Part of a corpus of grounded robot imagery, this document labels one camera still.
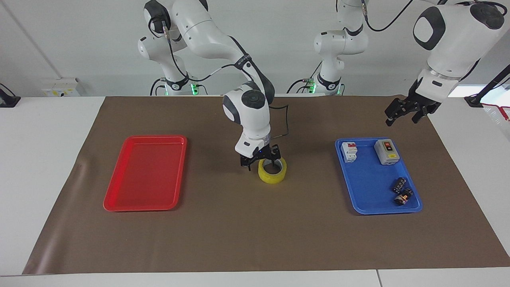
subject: blue tray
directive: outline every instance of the blue tray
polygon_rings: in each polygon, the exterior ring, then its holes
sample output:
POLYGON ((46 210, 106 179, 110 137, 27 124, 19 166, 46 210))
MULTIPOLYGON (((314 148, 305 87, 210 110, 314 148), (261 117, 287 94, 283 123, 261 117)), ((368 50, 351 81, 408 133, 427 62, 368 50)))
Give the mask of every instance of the blue tray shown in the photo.
MULTIPOLYGON (((379 139, 387 139, 387 137, 340 138, 335 142, 352 206, 361 214, 419 212, 423 205, 405 167, 402 155, 396 164, 382 165, 374 149, 375 142, 379 139), (356 143, 358 152, 354 162, 344 162, 340 151, 344 141, 356 143), (409 201, 401 206, 393 202, 397 195, 392 191, 393 185, 399 177, 405 178, 407 180, 405 187, 414 191, 409 201)), ((395 142, 393 144, 398 152, 397 145, 395 142)))

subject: red tray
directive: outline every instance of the red tray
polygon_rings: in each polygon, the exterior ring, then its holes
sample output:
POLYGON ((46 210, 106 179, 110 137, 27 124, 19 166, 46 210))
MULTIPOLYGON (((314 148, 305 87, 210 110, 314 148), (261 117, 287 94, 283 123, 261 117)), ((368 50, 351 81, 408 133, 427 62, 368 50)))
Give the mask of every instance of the red tray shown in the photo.
POLYGON ((181 135, 137 135, 124 141, 106 192, 108 211, 169 210, 181 189, 187 140, 181 135))

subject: white wall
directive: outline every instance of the white wall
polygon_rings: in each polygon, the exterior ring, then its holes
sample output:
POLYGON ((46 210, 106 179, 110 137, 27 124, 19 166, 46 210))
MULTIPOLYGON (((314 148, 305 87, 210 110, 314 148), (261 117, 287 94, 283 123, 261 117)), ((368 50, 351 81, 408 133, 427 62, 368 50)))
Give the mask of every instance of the white wall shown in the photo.
MULTIPOLYGON (((499 1, 510 7, 510 0, 499 1)), ((148 94, 162 72, 137 51, 137 40, 149 35, 143 18, 145 2, 0 0, 0 81, 21 96, 41 95, 41 81, 58 77, 79 78, 87 95, 148 94)), ((371 24, 385 25, 406 2, 371 1, 371 24)), ((415 1, 388 30, 368 31, 368 50, 344 57, 346 94, 407 92, 428 57, 412 35, 416 18, 428 6, 415 1)), ((217 26, 241 42, 280 93, 294 80, 308 77, 319 63, 312 46, 315 35, 338 29, 333 0, 209 0, 209 7, 217 26)), ((510 19, 505 25, 510 27, 510 19)), ((508 47, 509 33, 466 83, 491 80, 508 64, 508 47)), ((188 50, 178 54, 198 77, 226 63, 198 58, 188 50)), ((229 68, 205 85, 209 93, 223 93, 243 81, 237 70, 229 68)))

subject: green light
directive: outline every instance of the green light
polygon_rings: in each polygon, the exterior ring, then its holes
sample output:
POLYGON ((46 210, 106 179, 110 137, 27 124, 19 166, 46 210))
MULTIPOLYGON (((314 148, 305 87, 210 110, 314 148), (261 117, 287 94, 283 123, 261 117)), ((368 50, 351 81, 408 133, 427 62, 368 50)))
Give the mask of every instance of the green light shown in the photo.
POLYGON ((191 92, 193 95, 198 95, 198 87, 195 84, 191 84, 191 92))

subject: robotic arm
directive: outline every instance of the robotic arm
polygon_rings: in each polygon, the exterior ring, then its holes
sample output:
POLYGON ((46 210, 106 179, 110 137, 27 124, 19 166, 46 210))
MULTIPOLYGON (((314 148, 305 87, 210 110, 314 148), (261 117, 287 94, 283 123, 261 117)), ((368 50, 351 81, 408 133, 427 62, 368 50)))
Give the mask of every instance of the robotic arm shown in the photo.
MULTIPOLYGON (((169 94, 189 94, 190 91, 184 87, 190 82, 190 79, 181 75, 179 70, 177 70, 177 66, 172 61, 172 54, 165 38, 143 37, 138 40, 138 51, 144 58, 157 62, 161 66, 165 75, 165 88, 169 94)), ((184 61, 178 56, 174 56, 174 58, 179 68, 185 70, 184 61)))
POLYGON ((150 29, 158 35, 164 35, 167 47, 170 45, 170 55, 162 56, 165 60, 157 61, 160 64, 167 63, 168 70, 173 72, 175 67, 182 79, 189 77, 187 73, 185 77, 181 73, 180 68, 184 66, 181 66, 173 52, 186 46, 203 58, 230 60, 231 66, 245 75, 248 82, 223 97, 226 116, 243 127, 235 146, 235 150, 241 154, 241 165, 250 167, 253 162, 263 158, 279 159, 278 146, 269 145, 269 105, 274 98, 274 87, 239 42, 225 35, 214 24, 206 0, 174 0, 167 8, 151 0, 145 5, 145 19, 150 29))
POLYGON ((339 0, 337 17, 342 30, 322 32, 315 37, 315 51, 322 57, 321 70, 313 79, 318 93, 337 93, 344 69, 344 62, 339 56, 360 54, 368 46, 360 0, 339 0))
POLYGON ((432 6, 423 11, 415 23, 413 35, 420 46, 430 51, 427 66, 411 86, 408 97, 394 99, 385 110, 388 126, 410 112, 416 112, 412 118, 414 123, 434 113, 469 75, 504 34, 506 8, 501 13, 496 6, 499 4, 494 2, 462 2, 432 6))

